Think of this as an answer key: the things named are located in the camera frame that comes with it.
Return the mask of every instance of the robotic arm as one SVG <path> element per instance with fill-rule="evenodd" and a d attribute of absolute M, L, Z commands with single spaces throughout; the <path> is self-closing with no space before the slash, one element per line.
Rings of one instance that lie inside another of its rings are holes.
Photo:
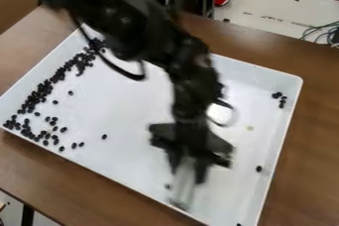
<path fill-rule="evenodd" d="M 173 85 L 171 109 L 175 123 L 151 125 L 151 144 L 167 152 L 174 182 L 179 182 L 171 201 L 186 209 L 190 195 L 187 191 L 182 194 L 182 183 L 188 182 L 190 192 L 193 185 L 206 181 L 211 165 L 229 167 L 233 150 L 212 134 L 207 124 L 206 110 L 212 103 L 232 109 L 219 100 L 223 85 L 218 82 L 208 46 L 178 28 L 152 0 L 45 1 L 53 9 L 66 9 L 74 22 L 84 22 L 103 34 L 115 57 L 138 61 L 141 70 L 143 61 L 147 61 L 168 73 Z M 145 77 L 144 73 L 129 73 L 105 62 L 129 78 Z M 193 171 L 190 179 L 183 179 L 188 177 L 186 170 Z"/>

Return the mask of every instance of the black bead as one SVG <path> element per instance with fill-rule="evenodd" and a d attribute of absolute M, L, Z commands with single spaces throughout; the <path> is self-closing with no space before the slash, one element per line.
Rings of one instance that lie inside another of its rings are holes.
<path fill-rule="evenodd" d="M 283 95 L 283 94 L 282 94 L 281 92 L 277 92 L 277 93 L 272 94 L 272 97 L 273 97 L 274 99 L 278 99 L 278 98 L 280 98 L 282 95 Z"/>
<path fill-rule="evenodd" d="M 263 167 L 257 166 L 257 167 L 256 167 L 256 172 L 261 172 L 261 171 L 263 171 Z"/>

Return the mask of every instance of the white object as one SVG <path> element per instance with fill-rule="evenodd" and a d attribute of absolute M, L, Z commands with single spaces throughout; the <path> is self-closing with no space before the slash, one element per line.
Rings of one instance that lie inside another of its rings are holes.
<path fill-rule="evenodd" d="M 101 37 L 84 28 L 90 37 Z M 75 31 L 23 76 L 0 98 L 0 123 L 11 118 L 40 82 L 51 77 L 86 45 L 79 31 Z M 106 56 L 114 59 L 107 52 Z M 221 81 L 228 87 L 224 100 L 236 107 L 239 117 L 231 128 L 211 125 L 211 129 L 231 143 L 236 152 L 232 169 L 211 169 L 207 183 L 195 190 L 187 215 L 208 225 L 256 225 L 302 80 L 224 56 L 212 58 Z M 115 62 L 129 70 L 135 68 L 117 59 Z M 54 85 L 47 102 L 37 106 L 42 116 L 18 117 L 22 122 L 30 118 L 36 133 L 52 128 L 44 121 L 47 116 L 58 117 L 57 125 L 68 128 L 67 132 L 58 133 L 66 150 L 60 153 L 56 146 L 44 147 L 42 143 L 28 141 L 169 204 L 165 185 L 171 182 L 170 167 L 164 151 L 150 146 L 148 125 L 172 121 L 171 84 L 158 67 L 147 64 L 147 71 L 146 81 L 132 81 L 111 70 L 99 58 L 81 77 L 75 76 L 73 69 L 65 81 Z M 69 90 L 74 92 L 73 96 L 67 94 Z M 284 109 L 272 98 L 276 91 L 288 97 Z M 10 132 L 22 137 L 19 131 Z M 106 140 L 101 139 L 103 134 L 107 134 Z M 84 142 L 85 146 L 72 150 L 73 142 Z M 256 166 L 264 170 L 257 173 Z"/>

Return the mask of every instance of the table surface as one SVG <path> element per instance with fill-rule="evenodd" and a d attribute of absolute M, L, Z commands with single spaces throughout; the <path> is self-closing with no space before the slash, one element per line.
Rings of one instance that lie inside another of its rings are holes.
<path fill-rule="evenodd" d="M 184 15 L 220 55 L 296 74 L 304 85 L 260 225 L 339 223 L 339 52 L 267 32 Z M 73 31 L 38 8 L 0 37 L 0 94 Z M 198 225 L 114 181 L 0 131 L 0 188 L 74 226 Z"/>

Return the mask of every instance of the floor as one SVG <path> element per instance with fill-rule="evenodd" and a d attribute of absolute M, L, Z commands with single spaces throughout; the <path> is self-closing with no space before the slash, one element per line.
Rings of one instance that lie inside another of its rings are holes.
<path fill-rule="evenodd" d="M 231 0 L 215 12 L 216 20 L 300 38 L 309 26 L 339 20 L 339 2 L 333 0 Z M 316 35 L 308 40 L 314 41 Z M 0 212 L 5 226 L 20 226 L 22 203 L 0 192 L 0 201 L 7 203 Z M 57 226 L 52 220 L 36 213 L 34 226 Z"/>

